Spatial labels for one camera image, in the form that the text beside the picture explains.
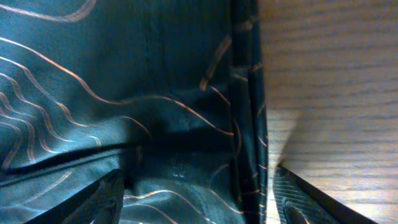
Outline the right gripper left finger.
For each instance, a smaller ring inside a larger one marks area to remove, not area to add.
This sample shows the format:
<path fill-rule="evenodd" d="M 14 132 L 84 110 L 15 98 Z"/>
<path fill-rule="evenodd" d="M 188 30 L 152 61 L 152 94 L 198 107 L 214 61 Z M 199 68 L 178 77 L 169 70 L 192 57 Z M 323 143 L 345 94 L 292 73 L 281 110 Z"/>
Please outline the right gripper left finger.
<path fill-rule="evenodd" d="M 123 197 L 124 176 L 114 169 L 25 224 L 118 224 Z"/>

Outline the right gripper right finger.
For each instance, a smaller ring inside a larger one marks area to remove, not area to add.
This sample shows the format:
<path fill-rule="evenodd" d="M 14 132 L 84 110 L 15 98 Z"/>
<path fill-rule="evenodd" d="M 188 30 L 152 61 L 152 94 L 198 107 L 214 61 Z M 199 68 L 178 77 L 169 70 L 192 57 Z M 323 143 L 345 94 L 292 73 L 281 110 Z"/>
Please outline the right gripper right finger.
<path fill-rule="evenodd" d="M 275 168 L 273 192 L 283 224 L 376 224 L 283 166 Z"/>

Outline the black orange-patterned jersey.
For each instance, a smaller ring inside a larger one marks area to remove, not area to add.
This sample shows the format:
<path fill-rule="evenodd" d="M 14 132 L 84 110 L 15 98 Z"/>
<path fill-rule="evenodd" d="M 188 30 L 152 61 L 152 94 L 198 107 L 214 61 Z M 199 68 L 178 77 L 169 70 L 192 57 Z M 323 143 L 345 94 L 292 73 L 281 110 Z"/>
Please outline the black orange-patterned jersey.
<path fill-rule="evenodd" d="M 264 223 L 257 1 L 1 1 L 1 222 L 113 170 L 118 223 Z"/>

